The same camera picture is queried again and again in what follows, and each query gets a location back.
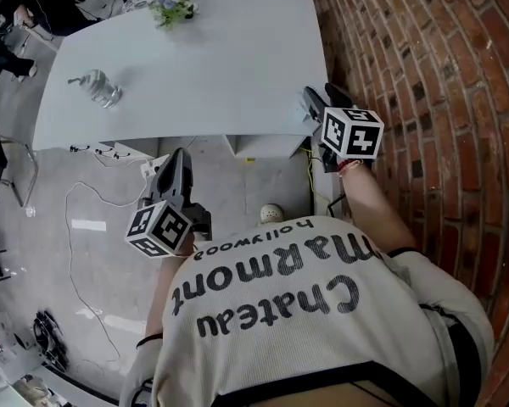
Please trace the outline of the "cluttered white workbench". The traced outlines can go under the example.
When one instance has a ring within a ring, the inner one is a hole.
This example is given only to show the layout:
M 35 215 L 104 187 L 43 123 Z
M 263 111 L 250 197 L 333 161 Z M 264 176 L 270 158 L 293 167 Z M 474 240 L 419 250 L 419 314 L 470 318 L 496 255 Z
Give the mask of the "cluttered white workbench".
M 0 407 L 119 407 L 119 401 L 21 348 L 0 352 Z

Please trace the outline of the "person's left forearm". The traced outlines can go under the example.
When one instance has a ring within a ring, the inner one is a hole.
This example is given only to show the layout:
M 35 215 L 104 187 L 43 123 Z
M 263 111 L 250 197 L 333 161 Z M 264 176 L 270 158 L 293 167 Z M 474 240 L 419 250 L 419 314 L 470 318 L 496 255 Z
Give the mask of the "person's left forearm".
M 145 337 L 150 337 L 163 331 L 162 315 L 164 313 L 172 280 L 182 263 L 193 253 L 193 250 L 194 235 L 189 232 L 179 249 L 179 255 L 163 258 L 159 268 L 153 301 L 148 312 Z

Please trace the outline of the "white printed shirt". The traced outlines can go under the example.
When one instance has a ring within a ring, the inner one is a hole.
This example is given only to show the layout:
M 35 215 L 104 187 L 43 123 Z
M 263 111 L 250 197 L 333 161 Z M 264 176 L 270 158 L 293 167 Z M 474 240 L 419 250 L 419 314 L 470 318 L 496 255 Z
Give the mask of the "white printed shirt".
M 457 279 L 326 216 L 201 248 L 173 276 L 160 322 L 137 345 L 120 407 L 468 407 L 494 348 Z

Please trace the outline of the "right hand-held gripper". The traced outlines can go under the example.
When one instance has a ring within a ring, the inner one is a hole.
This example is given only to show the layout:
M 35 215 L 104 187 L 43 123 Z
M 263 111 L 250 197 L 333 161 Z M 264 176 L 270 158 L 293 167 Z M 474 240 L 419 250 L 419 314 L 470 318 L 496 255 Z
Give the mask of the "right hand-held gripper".
M 328 82 L 325 92 L 332 107 L 312 87 L 303 91 L 307 113 L 322 122 L 320 160 L 324 172 L 337 172 L 344 160 L 374 160 L 383 138 L 383 121 L 372 110 L 345 109 L 353 108 L 355 102 L 343 88 Z

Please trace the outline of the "white clog shoe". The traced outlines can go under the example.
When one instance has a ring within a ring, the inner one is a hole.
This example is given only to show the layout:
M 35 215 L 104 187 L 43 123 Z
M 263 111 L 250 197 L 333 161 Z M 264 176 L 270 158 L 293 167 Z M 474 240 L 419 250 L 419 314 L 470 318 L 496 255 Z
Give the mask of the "white clog shoe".
M 260 209 L 260 223 L 261 224 L 270 224 L 270 223 L 280 223 L 284 220 L 284 214 L 282 209 L 274 204 L 269 203 L 265 204 Z

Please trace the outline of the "clear glass bottle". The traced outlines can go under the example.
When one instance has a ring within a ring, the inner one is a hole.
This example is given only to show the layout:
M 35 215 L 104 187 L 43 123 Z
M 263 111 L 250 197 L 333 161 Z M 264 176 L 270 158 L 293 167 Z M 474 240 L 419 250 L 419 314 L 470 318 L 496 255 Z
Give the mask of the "clear glass bottle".
M 122 98 L 120 86 L 113 84 L 101 70 L 89 70 L 85 75 L 69 79 L 68 84 L 77 84 L 93 102 L 103 109 L 114 107 Z

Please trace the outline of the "artificial flower bouquet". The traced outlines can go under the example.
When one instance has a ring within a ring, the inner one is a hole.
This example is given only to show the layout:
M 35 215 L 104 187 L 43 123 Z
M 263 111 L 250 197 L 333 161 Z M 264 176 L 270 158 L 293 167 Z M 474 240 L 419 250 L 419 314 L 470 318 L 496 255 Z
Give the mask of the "artificial flower bouquet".
M 155 27 L 164 30 L 192 19 L 199 9 L 194 0 L 154 0 L 148 7 Z

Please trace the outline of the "person's right forearm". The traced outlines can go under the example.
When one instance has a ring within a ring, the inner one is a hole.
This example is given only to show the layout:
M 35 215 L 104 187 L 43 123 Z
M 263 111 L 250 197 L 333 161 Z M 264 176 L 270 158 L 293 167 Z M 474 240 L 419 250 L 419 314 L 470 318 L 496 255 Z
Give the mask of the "person's right forearm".
M 388 254 L 399 248 L 414 248 L 416 241 L 400 218 L 371 170 L 360 160 L 347 163 L 339 176 L 355 225 Z

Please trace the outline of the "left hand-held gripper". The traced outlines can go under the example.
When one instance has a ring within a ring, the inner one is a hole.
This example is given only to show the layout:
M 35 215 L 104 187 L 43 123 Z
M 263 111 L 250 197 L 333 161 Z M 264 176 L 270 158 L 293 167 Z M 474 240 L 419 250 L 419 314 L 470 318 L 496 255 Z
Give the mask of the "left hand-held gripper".
M 190 232 L 202 242 L 212 239 L 210 212 L 191 201 L 190 154 L 178 148 L 169 155 L 126 228 L 126 243 L 151 259 L 177 256 Z

